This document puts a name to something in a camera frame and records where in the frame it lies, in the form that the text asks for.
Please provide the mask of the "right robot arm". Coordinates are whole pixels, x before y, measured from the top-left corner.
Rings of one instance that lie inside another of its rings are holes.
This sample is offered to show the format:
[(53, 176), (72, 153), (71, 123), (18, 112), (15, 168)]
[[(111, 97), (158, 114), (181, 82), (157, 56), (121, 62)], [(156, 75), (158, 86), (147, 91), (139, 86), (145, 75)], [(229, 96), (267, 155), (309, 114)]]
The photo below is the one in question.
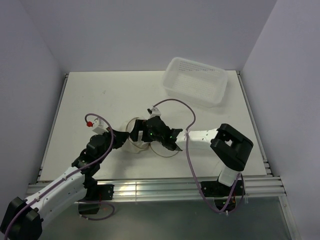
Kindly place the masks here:
[(158, 142), (170, 151), (214, 151), (223, 163), (216, 183), (216, 189), (222, 195), (233, 190), (235, 180), (245, 169), (254, 146), (249, 138), (227, 123), (210, 130), (187, 131), (170, 128), (159, 116), (137, 119), (129, 137), (133, 142)]

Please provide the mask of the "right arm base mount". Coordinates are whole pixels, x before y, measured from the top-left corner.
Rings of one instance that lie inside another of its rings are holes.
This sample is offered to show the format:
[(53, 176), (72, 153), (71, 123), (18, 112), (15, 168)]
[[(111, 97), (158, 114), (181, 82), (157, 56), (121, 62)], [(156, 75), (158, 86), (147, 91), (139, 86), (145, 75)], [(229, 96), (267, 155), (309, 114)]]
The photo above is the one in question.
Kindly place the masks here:
[[(206, 198), (213, 200), (215, 207), (220, 211), (227, 203), (227, 199), (232, 187), (228, 187), (218, 181), (201, 181), (201, 190)], [(231, 198), (224, 209), (225, 213), (230, 213), (237, 208), (245, 196), (245, 188), (242, 180), (236, 182)]]

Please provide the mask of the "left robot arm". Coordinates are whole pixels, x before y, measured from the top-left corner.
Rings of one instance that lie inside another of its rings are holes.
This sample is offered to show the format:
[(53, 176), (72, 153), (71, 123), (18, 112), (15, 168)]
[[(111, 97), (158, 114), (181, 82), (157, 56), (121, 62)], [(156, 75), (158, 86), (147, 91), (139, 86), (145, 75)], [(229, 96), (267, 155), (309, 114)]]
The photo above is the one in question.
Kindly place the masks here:
[(37, 240), (44, 228), (73, 203), (95, 198), (98, 188), (94, 174), (111, 150), (121, 148), (128, 136), (123, 131), (92, 136), (86, 148), (56, 180), (25, 199), (13, 199), (0, 225), (4, 239)]

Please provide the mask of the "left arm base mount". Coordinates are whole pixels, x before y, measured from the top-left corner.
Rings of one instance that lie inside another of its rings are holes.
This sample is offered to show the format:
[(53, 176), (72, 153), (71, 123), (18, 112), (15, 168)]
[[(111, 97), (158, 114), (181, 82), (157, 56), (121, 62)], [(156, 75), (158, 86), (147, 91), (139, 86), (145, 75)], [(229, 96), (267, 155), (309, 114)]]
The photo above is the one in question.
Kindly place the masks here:
[[(113, 184), (98, 184), (89, 189), (86, 196), (78, 202), (79, 216), (88, 221), (102, 221), (114, 215), (115, 206), (109, 203), (113, 199)], [(104, 217), (96, 217), (100, 210), (105, 210), (108, 215)]]

